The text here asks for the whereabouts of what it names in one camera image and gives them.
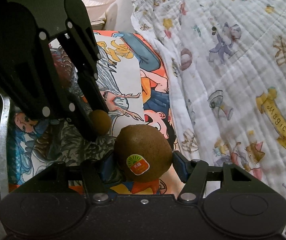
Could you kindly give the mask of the large kiwi with sticker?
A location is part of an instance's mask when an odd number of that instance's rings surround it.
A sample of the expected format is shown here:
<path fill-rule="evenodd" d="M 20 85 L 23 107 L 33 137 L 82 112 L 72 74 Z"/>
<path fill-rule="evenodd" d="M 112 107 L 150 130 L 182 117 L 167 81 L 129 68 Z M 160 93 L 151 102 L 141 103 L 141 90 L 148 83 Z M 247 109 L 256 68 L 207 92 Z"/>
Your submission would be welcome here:
<path fill-rule="evenodd" d="M 127 178 L 140 183 L 159 179 L 172 165 L 172 149 L 155 127 L 128 125 L 114 143 L 118 169 Z"/>

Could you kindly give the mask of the small brown kiwi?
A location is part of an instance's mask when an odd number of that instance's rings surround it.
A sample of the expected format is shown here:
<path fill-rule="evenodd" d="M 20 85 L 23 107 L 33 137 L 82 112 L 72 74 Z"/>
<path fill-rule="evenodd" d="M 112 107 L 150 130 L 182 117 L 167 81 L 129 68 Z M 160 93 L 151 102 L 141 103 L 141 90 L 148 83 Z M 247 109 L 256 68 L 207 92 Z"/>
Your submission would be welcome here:
<path fill-rule="evenodd" d="M 109 115 L 102 110 L 95 110 L 89 114 L 89 118 L 99 135 L 105 135 L 111 128 L 111 120 Z"/>

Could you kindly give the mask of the Luffy anime drawing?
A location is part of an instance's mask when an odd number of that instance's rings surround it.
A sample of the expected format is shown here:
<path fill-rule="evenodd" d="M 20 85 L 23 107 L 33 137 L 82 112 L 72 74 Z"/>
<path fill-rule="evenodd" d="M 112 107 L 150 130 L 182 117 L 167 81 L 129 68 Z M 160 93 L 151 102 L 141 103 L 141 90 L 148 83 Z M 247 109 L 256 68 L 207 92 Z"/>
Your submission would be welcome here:
<path fill-rule="evenodd" d="M 171 158 L 146 159 L 136 155 L 117 161 L 115 178 L 105 187 L 118 194 L 174 194 L 183 188 Z"/>

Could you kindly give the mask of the red warrior anime drawing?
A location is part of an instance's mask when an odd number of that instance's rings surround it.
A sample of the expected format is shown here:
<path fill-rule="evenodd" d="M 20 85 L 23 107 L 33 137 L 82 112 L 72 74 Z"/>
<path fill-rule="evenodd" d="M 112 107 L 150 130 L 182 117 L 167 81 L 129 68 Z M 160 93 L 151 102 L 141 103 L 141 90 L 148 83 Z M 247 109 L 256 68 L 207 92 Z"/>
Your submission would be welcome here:
<path fill-rule="evenodd" d="M 126 39 L 137 41 L 131 33 L 96 33 L 101 58 L 97 63 L 97 85 L 109 107 L 106 112 L 111 128 L 99 135 L 89 118 L 92 112 L 78 81 L 91 81 L 75 70 L 72 61 L 57 42 L 50 51 L 64 82 L 70 105 L 65 119 L 28 118 L 19 108 L 11 111 L 8 140 L 8 179 L 19 186 L 40 173 L 54 161 L 78 165 L 84 158 L 100 159 L 108 152 L 121 127 L 143 121 L 142 96 L 139 90 L 139 64 Z"/>

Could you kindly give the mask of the white cartoon print blanket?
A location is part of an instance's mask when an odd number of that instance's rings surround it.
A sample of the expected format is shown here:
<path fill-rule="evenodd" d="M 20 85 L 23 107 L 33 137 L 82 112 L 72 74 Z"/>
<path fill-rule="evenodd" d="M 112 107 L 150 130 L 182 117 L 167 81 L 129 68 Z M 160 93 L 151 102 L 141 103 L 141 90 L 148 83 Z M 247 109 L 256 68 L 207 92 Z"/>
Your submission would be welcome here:
<path fill-rule="evenodd" d="M 286 199 L 286 0 L 133 7 L 134 29 L 164 61 L 182 154 L 233 162 Z"/>

